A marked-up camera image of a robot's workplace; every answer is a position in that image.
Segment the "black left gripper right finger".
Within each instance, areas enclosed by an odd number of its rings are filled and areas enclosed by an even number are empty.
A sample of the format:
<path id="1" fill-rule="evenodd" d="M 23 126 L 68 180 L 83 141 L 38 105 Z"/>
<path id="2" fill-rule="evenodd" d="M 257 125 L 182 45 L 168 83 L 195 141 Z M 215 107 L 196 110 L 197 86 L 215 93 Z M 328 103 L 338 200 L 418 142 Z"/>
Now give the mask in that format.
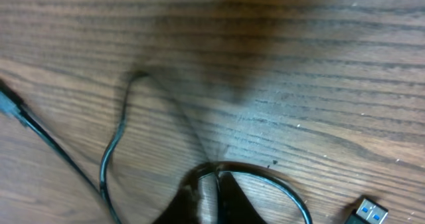
<path id="1" fill-rule="evenodd" d="M 220 175 L 216 187 L 218 224 L 266 224 L 231 173 Z"/>

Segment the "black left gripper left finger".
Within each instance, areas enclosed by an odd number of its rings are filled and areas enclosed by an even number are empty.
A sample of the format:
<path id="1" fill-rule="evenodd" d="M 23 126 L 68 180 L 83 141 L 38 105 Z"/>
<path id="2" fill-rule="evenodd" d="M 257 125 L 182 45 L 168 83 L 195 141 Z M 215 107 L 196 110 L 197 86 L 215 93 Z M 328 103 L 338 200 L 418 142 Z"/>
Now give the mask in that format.
<path id="1" fill-rule="evenodd" d="M 190 169 L 182 178 L 177 192 L 153 224 L 200 224 L 199 172 L 203 165 Z"/>

